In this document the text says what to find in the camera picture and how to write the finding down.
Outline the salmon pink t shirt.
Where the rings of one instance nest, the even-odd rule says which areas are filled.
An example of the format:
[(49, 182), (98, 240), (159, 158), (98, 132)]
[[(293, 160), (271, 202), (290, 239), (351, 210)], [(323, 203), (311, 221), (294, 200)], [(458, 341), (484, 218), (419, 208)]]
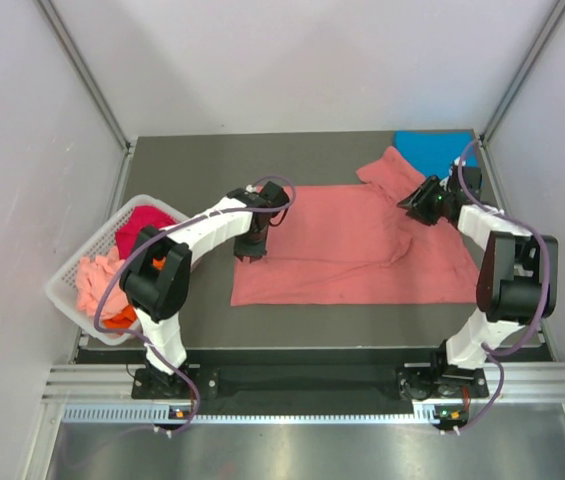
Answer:
[(301, 186), (267, 254), (235, 264), (231, 304), (468, 304), (479, 275), (447, 221), (425, 226), (397, 204), (424, 180), (394, 148), (356, 185)]

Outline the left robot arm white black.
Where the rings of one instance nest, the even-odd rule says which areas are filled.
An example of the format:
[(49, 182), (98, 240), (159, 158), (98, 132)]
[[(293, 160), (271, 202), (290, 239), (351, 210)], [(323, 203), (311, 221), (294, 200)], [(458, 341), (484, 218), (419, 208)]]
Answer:
[(182, 367), (187, 358), (179, 313), (188, 293), (193, 267), (203, 256), (232, 240), (233, 254), (257, 261), (275, 218), (284, 219), (296, 197), (277, 177), (237, 188), (215, 205), (173, 227), (140, 230), (119, 287), (134, 308), (146, 347), (145, 367), (136, 377), (141, 388), (157, 396), (178, 398), (188, 387)]

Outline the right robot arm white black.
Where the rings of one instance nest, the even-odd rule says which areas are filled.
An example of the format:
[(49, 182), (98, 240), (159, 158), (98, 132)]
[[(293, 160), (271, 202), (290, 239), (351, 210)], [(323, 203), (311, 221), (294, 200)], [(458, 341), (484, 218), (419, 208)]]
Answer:
[(558, 240), (537, 235), (503, 211), (480, 201), (477, 167), (453, 164), (448, 177), (426, 180), (399, 206), (432, 226), (448, 220), (483, 252), (476, 309), (458, 333), (444, 340), (427, 366), (396, 371), (403, 396), (416, 401), (487, 396), (484, 365), (510, 335), (534, 332), (557, 301)]

